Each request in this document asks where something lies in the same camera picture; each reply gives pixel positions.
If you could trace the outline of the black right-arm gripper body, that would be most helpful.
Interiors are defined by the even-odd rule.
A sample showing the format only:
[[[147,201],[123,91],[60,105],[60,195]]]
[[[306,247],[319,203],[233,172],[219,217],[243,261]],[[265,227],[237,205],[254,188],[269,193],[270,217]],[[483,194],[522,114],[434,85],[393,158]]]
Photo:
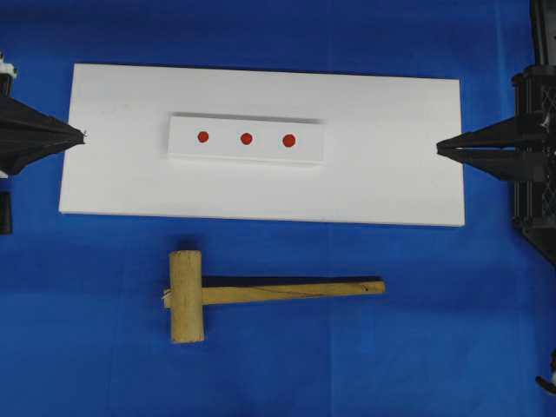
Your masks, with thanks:
[[[539,176],[513,185],[513,222],[555,227],[555,67],[531,65],[512,79],[519,136],[516,149],[533,156]]]

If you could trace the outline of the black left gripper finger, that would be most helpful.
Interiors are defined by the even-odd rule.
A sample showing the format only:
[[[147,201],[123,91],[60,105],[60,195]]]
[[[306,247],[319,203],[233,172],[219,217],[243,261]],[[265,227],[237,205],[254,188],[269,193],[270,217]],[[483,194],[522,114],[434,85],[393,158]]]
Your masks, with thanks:
[[[53,141],[1,141],[1,170],[6,175],[17,175],[27,165],[84,144],[83,139],[54,139]]]
[[[82,142],[84,133],[11,97],[1,97],[1,130],[67,136]]]

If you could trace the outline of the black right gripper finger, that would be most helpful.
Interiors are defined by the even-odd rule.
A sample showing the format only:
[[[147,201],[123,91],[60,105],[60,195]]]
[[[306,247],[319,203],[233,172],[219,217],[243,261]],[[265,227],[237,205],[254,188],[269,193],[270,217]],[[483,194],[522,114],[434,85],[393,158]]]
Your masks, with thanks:
[[[518,181],[520,179],[520,156],[512,150],[437,148],[437,154],[487,172],[502,181]]]
[[[485,128],[469,131],[437,143],[437,150],[467,148],[507,148],[520,139],[515,117]]]

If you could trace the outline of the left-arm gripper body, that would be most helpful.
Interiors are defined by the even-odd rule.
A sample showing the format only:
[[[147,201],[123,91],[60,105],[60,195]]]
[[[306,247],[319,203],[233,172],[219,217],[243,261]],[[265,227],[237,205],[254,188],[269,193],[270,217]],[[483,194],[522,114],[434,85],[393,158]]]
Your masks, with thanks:
[[[17,78],[17,69],[11,63],[4,61],[4,55],[0,55],[0,94],[10,96],[12,83]]]

